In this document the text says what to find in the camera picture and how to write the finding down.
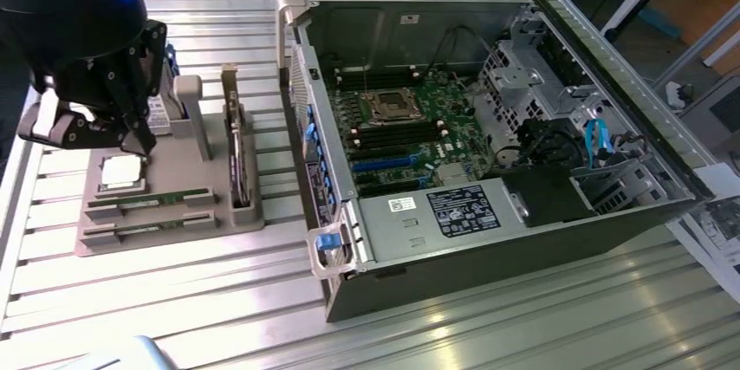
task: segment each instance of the green circuit board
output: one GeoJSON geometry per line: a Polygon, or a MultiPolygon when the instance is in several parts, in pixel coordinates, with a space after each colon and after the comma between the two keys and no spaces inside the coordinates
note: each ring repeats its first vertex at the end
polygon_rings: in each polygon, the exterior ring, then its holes
{"type": "MultiPolygon", "coordinates": [[[[352,172],[354,184],[388,185],[416,179],[420,181],[421,189],[433,188],[442,185],[436,175],[437,168],[456,162],[464,167],[469,180],[478,179],[490,167],[492,154],[486,152],[489,147],[462,87],[442,77],[434,76],[421,85],[409,87],[408,90],[412,93],[421,117],[417,120],[405,121],[402,124],[442,120],[448,126],[448,135],[436,141],[405,146],[406,156],[416,155],[416,162],[412,166],[370,172],[352,172]]],[[[334,91],[329,97],[348,159],[357,151],[346,139],[346,135],[356,127],[373,127],[372,105],[366,100],[373,91],[386,92],[393,89],[334,91]]],[[[350,170],[354,164],[368,160],[382,160],[382,158],[350,160],[350,170]]]]}

